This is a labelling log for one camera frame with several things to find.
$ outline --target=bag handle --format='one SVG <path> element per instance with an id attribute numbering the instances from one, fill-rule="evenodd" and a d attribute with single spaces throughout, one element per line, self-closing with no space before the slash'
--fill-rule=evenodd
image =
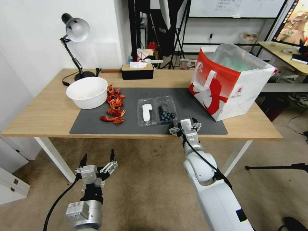
<path id="1" fill-rule="evenodd" d="M 196 67 L 195 67 L 195 72 L 193 74 L 193 85 L 196 86 L 200 91 L 205 91 L 206 89 L 209 89 L 211 82 L 213 80 L 213 78 L 216 77 L 217 72 L 211 70 L 208 74 L 208 77 L 206 78 L 205 84 L 204 86 L 202 86 L 200 83 L 197 82 L 196 80 L 196 76 L 197 76 L 197 71 L 202 72 L 202 66 L 203 63 L 202 62 L 198 62 Z"/>

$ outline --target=desk lamp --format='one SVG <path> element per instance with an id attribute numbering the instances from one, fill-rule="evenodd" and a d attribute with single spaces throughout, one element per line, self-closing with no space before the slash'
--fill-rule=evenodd
<path id="1" fill-rule="evenodd" d="M 95 74 L 93 72 L 84 72 L 82 70 L 81 64 L 78 62 L 78 60 L 76 58 L 74 58 L 74 56 L 72 55 L 72 53 L 70 52 L 70 50 L 67 47 L 67 43 L 69 41 L 82 42 L 88 37 L 88 35 L 90 33 L 89 24 L 83 19 L 73 18 L 68 13 L 63 14 L 61 18 L 62 18 L 62 21 L 65 24 L 66 35 L 64 37 L 60 38 L 60 40 L 61 40 L 62 44 L 64 45 L 65 49 L 67 50 L 67 52 L 69 53 L 69 55 L 71 56 L 74 64 L 76 65 L 76 67 L 79 70 L 79 73 L 74 78 L 75 81 L 82 79 L 84 77 L 95 76 Z"/>

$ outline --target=plastic bowl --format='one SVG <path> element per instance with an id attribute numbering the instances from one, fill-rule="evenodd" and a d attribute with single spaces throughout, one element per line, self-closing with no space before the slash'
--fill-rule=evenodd
<path id="1" fill-rule="evenodd" d="M 80 79 L 66 89 L 66 95 L 81 109 L 96 108 L 107 99 L 108 83 L 100 77 Z"/>

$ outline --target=red and white paper bag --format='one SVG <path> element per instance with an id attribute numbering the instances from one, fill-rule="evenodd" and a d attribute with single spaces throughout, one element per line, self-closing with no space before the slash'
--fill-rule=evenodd
<path id="1" fill-rule="evenodd" d="M 245 114 L 275 68 L 233 44 L 200 49 L 189 91 L 216 120 Z"/>

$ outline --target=wooden desk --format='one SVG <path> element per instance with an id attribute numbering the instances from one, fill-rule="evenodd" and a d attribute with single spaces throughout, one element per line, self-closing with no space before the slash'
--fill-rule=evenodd
<path id="1" fill-rule="evenodd" d="M 308 75 L 308 65 L 292 61 L 292 54 L 299 54 L 298 50 L 291 45 L 278 42 L 259 42 L 261 47 L 271 53 L 273 57 L 269 61 L 274 64 L 275 58 L 278 58 L 286 64 L 291 70 L 296 71 L 298 75 Z M 282 52 L 284 49 L 291 49 L 292 53 Z M 305 92 L 308 91 L 307 83 L 267 83 L 262 92 Z"/>
<path id="2" fill-rule="evenodd" d="M 130 135 L 130 134 L 70 134 L 69 131 L 78 116 L 80 109 L 65 94 L 66 86 L 61 79 L 76 72 L 75 69 L 63 69 L 6 127 L 3 136 L 34 137 L 50 158 L 55 162 L 67 179 L 72 182 L 74 175 L 64 162 L 48 137 L 67 138 L 176 138 L 171 135 Z M 155 70 L 152 80 L 123 80 L 121 73 L 100 73 L 100 77 L 115 87 L 188 87 L 193 70 Z M 252 140 L 282 139 L 281 134 L 254 103 L 245 115 L 223 121 L 227 135 L 200 135 L 201 139 L 237 139 L 239 148 L 231 155 L 227 165 L 222 168 L 228 174 L 239 157 L 248 148 Z"/>
<path id="3" fill-rule="evenodd" d="M 277 42 L 259 42 L 262 48 L 275 55 L 280 60 L 296 69 L 302 75 L 308 75 L 308 65 L 292 61 L 292 54 L 300 54 L 294 46 Z M 292 53 L 282 52 L 284 49 L 292 49 Z"/>

